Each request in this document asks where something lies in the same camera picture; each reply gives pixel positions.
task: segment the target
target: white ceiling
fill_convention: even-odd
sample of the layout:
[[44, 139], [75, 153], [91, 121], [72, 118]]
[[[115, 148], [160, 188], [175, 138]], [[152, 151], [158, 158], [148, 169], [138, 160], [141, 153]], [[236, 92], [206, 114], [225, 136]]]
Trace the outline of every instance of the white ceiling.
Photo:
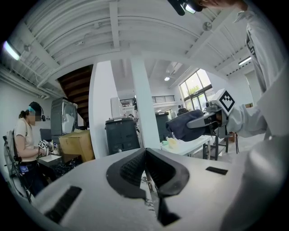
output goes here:
[[[115, 60], [117, 87], [120, 85], [120, 91], [130, 89], [127, 51], [132, 43], [142, 49], [148, 77], [158, 79], [162, 86], [176, 85], [190, 66], [226, 78], [249, 56], [246, 22], [233, 23], [237, 12], [204, 9], [182, 17], [167, 0], [39, 1], [9, 38], [21, 60], [3, 53], [0, 78], [10, 81], [21, 76], [21, 81], [44, 91], [38, 95], [53, 91], [51, 95], [58, 96], [62, 90], [57, 78], [98, 58]], [[211, 31], [204, 31], [205, 22], [212, 23]], [[31, 50], [25, 51], [24, 45]], [[165, 83], [171, 61], [184, 65]]]

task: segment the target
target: tree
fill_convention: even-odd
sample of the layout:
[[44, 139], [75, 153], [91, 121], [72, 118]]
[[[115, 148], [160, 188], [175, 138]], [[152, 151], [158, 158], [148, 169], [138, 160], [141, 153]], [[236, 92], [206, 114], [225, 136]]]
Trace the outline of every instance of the tree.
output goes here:
[[196, 91], [198, 91], [200, 88], [198, 85], [194, 86], [189, 90], [190, 95], [194, 94]]

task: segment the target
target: white t-shirt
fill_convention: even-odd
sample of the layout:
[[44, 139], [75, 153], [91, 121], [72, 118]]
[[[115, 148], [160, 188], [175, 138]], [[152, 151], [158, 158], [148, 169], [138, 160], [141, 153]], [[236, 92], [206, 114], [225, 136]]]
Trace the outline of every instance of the white t-shirt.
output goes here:
[[[34, 149], [34, 138], [32, 128], [24, 118], [19, 119], [14, 128], [14, 138], [16, 138], [17, 135], [22, 135], [25, 138], [25, 149], [31, 150]], [[36, 158], [37, 155], [33, 157], [22, 158], [22, 161], [23, 162], [35, 161]]]

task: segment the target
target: fluorescent light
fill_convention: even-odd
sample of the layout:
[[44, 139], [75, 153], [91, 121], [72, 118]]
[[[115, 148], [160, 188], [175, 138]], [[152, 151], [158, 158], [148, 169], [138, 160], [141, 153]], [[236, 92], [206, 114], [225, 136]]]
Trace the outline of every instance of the fluorescent light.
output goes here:
[[13, 48], [9, 45], [7, 41], [4, 42], [3, 47], [13, 58], [15, 58], [16, 60], [19, 60], [20, 55], [18, 55], [18, 53], [13, 50]]
[[239, 63], [239, 66], [243, 65], [244, 63], [248, 62], [249, 60], [251, 60], [251, 57], [246, 58], [245, 60], [243, 60], [241, 63]]
[[190, 13], [194, 14], [196, 11], [192, 9], [188, 4], [186, 5], [186, 11], [189, 11]]

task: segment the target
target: white table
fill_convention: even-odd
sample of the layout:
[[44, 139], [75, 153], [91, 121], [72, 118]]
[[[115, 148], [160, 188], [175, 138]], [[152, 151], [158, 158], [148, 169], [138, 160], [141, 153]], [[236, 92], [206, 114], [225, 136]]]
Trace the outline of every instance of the white table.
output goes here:
[[182, 140], [177, 141], [177, 147], [172, 149], [169, 145], [161, 145], [161, 149], [166, 152], [171, 152], [181, 156], [192, 156], [195, 152], [202, 147], [204, 144], [208, 143], [208, 160], [210, 159], [210, 142], [212, 137], [208, 135], [202, 135], [198, 139], [192, 140], [190, 142], [184, 142]]

